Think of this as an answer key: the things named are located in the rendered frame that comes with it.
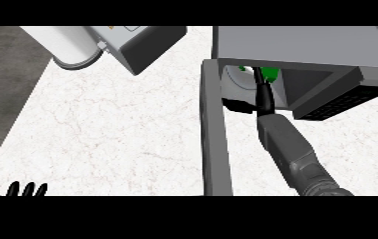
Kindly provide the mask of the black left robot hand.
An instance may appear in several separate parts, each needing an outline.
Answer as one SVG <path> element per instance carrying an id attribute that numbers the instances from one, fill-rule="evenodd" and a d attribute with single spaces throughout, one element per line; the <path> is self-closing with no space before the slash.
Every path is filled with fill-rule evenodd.
<path id="1" fill-rule="evenodd" d="M 25 196 L 25 197 L 31 197 L 31 196 L 45 196 L 48 192 L 48 184 L 43 183 L 40 185 L 40 187 L 36 187 L 36 183 L 30 182 L 24 188 L 24 191 L 20 191 L 20 182 L 15 181 L 8 188 L 8 192 L 6 195 L 8 196 Z"/>

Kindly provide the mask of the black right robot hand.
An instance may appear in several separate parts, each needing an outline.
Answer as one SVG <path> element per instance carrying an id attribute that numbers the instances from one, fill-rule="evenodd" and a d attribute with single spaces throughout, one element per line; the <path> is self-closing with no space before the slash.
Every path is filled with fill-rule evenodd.
<path id="1" fill-rule="evenodd" d="M 256 92 L 256 106 L 257 106 L 257 116 L 265 116 L 275 113 L 275 100 L 271 88 L 271 83 L 265 80 L 263 72 L 259 67 L 253 68 L 254 79 L 257 85 Z"/>

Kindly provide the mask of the green and white milk carton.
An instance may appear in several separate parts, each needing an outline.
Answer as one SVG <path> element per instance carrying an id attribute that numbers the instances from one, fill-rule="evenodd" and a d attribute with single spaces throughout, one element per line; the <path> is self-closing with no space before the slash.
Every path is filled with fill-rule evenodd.
<path id="1" fill-rule="evenodd" d="M 250 74 L 250 75 L 254 74 L 254 70 L 250 66 L 240 66 L 240 71 Z M 275 68 L 275 67 L 262 67 L 260 71 L 262 71 L 263 79 L 269 83 L 274 83 L 275 80 L 278 79 L 281 69 Z"/>

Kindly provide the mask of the grey microwave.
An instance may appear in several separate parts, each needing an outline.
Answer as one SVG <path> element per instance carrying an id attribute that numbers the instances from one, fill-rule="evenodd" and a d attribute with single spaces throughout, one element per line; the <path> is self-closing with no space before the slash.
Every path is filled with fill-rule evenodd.
<path id="1" fill-rule="evenodd" d="M 324 121 L 378 98 L 377 26 L 217 26 L 213 58 L 279 70 L 276 108 Z"/>

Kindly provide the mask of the white and grey appliance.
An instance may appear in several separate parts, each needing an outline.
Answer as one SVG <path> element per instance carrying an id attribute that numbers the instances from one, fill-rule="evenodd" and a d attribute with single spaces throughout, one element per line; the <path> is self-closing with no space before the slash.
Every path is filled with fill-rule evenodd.
<path id="1" fill-rule="evenodd" d="M 85 69 L 108 52 L 139 75 L 188 32 L 185 26 L 23 26 L 21 29 L 70 71 Z"/>

